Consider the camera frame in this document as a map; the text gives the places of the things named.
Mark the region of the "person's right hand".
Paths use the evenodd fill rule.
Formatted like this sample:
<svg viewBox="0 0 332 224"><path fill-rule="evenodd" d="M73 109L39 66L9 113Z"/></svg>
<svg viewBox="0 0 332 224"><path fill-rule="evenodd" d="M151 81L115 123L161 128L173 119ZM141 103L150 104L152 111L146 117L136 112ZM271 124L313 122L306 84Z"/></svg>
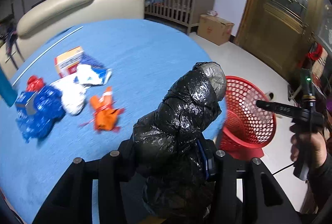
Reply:
<svg viewBox="0 0 332 224"><path fill-rule="evenodd" d="M307 150L313 168L321 167L327 159L327 148L322 133L294 134L291 138L290 159L296 162L301 151Z"/></svg>

